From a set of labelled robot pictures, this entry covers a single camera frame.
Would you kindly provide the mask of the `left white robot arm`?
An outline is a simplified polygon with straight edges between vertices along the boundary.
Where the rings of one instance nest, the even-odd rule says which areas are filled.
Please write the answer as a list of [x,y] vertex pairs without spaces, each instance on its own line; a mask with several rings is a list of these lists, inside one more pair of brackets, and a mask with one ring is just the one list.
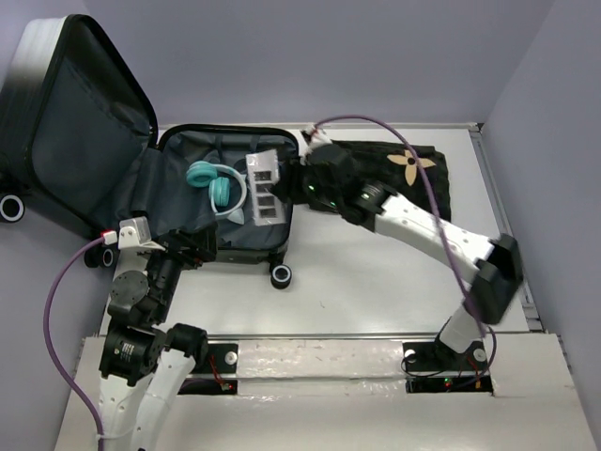
[[142,254],[146,266],[114,279],[100,358],[99,447],[152,450],[184,380],[208,359],[208,333],[185,323],[160,329],[180,276],[215,260],[217,226],[174,229],[153,239],[132,221],[116,233],[122,253]]

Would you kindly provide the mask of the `black white space suitcase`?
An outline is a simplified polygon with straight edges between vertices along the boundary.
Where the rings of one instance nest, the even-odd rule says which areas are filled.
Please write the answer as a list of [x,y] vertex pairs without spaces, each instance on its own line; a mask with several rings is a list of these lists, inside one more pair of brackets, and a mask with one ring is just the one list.
[[[217,226],[216,259],[267,262],[287,288],[292,208],[285,223],[256,226],[246,156],[277,150],[279,172],[297,139],[271,127],[184,124],[161,131],[154,108],[115,45],[90,16],[25,27],[1,90],[1,173],[52,221],[82,236],[144,216],[157,239],[173,229]],[[197,161],[246,176],[245,223],[216,220],[207,189],[186,181]]]

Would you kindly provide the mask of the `teal cat-ear headphones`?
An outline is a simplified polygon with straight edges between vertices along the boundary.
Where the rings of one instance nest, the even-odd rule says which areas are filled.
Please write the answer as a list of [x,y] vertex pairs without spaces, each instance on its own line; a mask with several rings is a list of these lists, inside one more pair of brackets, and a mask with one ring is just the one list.
[[[228,210],[231,196],[231,180],[238,183],[240,188],[239,200]],[[235,168],[207,161],[192,163],[186,172],[186,181],[193,188],[207,189],[211,209],[216,220],[227,220],[233,224],[242,226],[245,223],[243,211],[248,187],[246,176]]]

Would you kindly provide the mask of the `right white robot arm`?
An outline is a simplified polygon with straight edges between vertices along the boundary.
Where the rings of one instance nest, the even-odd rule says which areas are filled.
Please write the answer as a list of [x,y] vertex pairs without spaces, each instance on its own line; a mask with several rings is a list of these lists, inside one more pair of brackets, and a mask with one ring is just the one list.
[[285,203],[334,210],[348,223],[401,241],[451,269],[463,300],[432,346],[441,367],[453,368],[466,358],[486,327],[503,320],[523,284],[514,237],[501,234],[493,239],[441,219],[435,206],[417,206],[383,171],[369,174],[360,169],[339,145],[321,145],[292,160],[271,191]]

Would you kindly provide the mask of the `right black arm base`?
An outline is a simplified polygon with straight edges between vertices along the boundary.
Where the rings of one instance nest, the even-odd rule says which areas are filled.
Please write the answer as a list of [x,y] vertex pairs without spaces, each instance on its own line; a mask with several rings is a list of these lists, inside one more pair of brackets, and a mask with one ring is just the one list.
[[436,340],[403,343],[400,370],[406,376],[408,394],[494,393],[490,375],[498,339],[491,328],[486,334],[491,350],[485,350],[483,339],[472,342],[460,353],[444,350]]

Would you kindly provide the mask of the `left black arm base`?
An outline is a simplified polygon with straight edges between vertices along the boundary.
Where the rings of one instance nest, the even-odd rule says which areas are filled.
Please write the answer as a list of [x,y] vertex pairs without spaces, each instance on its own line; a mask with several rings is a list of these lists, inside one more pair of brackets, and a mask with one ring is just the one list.
[[239,382],[237,343],[210,342],[208,355],[197,365],[180,387],[180,396],[235,396]]

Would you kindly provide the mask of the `black beige flower blanket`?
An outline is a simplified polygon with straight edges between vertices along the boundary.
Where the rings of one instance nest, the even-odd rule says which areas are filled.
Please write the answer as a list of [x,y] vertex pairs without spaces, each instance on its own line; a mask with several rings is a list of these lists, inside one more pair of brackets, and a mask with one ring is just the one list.
[[359,179],[358,191],[350,197],[357,215],[341,217],[347,222],[372,228],[384,202],[395,194],[440,219],[452,219],[449,168],[446,157],[432,146],[408,146],[381,141],[333,140],[351,156]]

